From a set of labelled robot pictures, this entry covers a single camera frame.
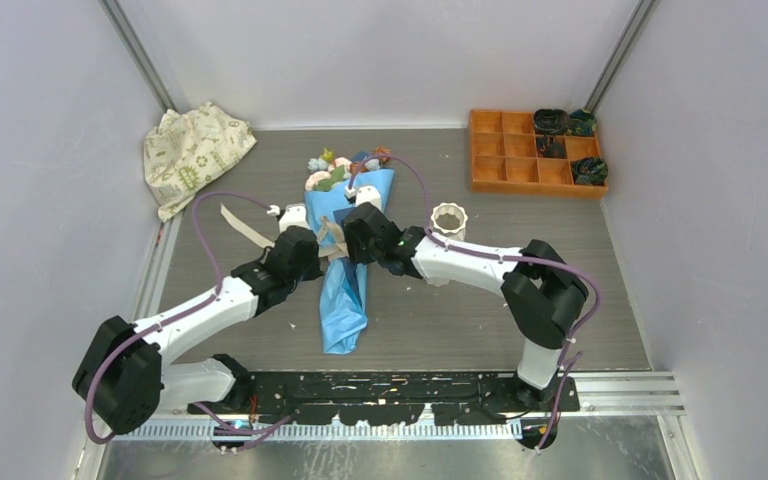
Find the cream patterned cloth bag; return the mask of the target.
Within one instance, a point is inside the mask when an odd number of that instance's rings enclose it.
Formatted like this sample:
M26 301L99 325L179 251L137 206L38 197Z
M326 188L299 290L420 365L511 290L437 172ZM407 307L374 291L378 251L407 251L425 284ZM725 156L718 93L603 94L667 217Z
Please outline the cream patterned cloth bag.
M144 178L158 204L159 220L172 219L256 143L247 121L212 102L185 113L167 110L143 144Z

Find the dark rolled fabric bottom-right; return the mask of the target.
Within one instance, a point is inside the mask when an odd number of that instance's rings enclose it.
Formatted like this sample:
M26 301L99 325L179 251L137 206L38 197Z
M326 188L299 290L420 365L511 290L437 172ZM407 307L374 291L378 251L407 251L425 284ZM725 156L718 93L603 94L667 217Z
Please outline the dark rolled fabric bottom-right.
M609 175L607 162L601 157L586 157L570 164L575 185L604 186Z

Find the blue wrapping paper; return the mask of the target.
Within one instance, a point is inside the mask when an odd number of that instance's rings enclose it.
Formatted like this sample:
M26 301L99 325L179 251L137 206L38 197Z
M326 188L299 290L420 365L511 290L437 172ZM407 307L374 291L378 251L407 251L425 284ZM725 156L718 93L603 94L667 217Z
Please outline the blue wrapping paper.
M344 196L347 181L331 190L307 191L304 203L307 222L314 232L323 221L340 223L353 206ZM368 267L347 257L328 262L319 296L322 348L326 354L347 355L357 348L361 332L368 325L366 313Z

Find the dark rolled fabric top-left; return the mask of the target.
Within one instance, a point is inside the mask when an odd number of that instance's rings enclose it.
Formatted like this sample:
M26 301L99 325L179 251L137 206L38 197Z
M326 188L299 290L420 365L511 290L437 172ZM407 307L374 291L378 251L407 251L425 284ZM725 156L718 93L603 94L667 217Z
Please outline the dark rolled fabric top-left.
M569 113L562 109L539 109L532 120L535 133L540 135L564 135L570 128Z

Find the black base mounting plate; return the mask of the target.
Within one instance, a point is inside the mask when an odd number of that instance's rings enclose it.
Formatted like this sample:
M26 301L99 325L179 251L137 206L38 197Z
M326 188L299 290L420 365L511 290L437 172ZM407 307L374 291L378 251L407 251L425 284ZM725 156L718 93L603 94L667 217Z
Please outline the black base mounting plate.
M576 412L573 379L556 378L545 393L530 391L513 372L247 373L228 398L207 403L223 416L298 425L411 425L429 410L435 425L492 425L530 413Z

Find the artificial flower bunch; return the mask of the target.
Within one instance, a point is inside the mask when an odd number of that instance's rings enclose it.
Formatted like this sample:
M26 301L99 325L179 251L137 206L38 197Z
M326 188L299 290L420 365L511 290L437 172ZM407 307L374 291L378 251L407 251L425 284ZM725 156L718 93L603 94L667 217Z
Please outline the artificial flower bunch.
M332 150L324 148L319 157L311 158L307 162L309 176L305 181L304 189L306 192L327 192L336 184L349 180L353 174L360 176L367 172L382 170L390 163L391 153L389 148L379 146L372 152L372 155L379 155L379 158L364 163L364 160L370 156L369 153L360 152L349 159L337 157Z

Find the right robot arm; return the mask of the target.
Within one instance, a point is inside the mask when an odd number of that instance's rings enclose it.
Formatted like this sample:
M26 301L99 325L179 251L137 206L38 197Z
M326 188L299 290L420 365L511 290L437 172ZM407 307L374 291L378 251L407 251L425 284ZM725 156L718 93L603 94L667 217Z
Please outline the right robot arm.
M533 240L516 249L442 240L419 226L401 229L368 203L353 209L342 227L356 263L377 263L394 276L458 282L502 297L524 338L516 400L531 411L552 400L565 341L589 290L549 244Z

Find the dark fabric piece middle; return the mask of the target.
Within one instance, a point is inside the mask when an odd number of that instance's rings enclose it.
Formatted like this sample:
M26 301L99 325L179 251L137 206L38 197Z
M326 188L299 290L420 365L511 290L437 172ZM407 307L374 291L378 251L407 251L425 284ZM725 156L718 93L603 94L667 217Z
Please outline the dark fabric piece middle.
M537 136L536 149L541 158L566 159L567 152L562 136L542 135Z

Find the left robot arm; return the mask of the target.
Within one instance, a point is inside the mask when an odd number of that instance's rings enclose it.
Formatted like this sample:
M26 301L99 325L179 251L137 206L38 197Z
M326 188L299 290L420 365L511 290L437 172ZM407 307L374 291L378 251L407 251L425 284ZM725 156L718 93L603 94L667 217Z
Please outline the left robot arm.
M86 404L86 425L99 418L113 434L125 435L157 411L198 404L216 412L249 409L251 373L230 355L184 364L178 358L284 302L301 282L320 274L316 234L290 226L261 258L235 268L219 288L137 322L120 316L105 320L72 380Z

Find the orange compartment tray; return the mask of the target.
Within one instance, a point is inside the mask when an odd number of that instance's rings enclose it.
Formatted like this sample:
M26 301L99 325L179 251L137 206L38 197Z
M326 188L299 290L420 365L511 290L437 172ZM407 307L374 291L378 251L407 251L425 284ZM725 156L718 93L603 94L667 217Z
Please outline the orange compartment tray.
M533 114L524 111L482 110L469 112L470 187L474 192L525 194L581 199L601 199L604 186L573 182L570 164L586 157L601 157L598 137L567 134L567 158L541 158L536 149Z

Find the dark rolled fabric top-right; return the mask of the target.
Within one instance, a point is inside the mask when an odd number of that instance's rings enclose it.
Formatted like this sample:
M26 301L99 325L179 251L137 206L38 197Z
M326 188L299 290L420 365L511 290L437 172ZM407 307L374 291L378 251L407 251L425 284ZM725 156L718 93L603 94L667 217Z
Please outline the dark rolled fabric top-right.
M577 109L568 114L566 134L576 137L594 137L597 130L595 115L586 109Z

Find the white ribbed vase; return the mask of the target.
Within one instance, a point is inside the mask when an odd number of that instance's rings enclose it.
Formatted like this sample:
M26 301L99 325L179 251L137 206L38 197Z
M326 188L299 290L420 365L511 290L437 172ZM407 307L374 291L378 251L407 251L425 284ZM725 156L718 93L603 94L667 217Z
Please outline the white ribbed vase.
M456 268L468 265L462 253L447 249L452 241L462 241L466 233L466 211L456 203L440 203L432 209L429 230L419 254L426 283L435 287L448 284Z

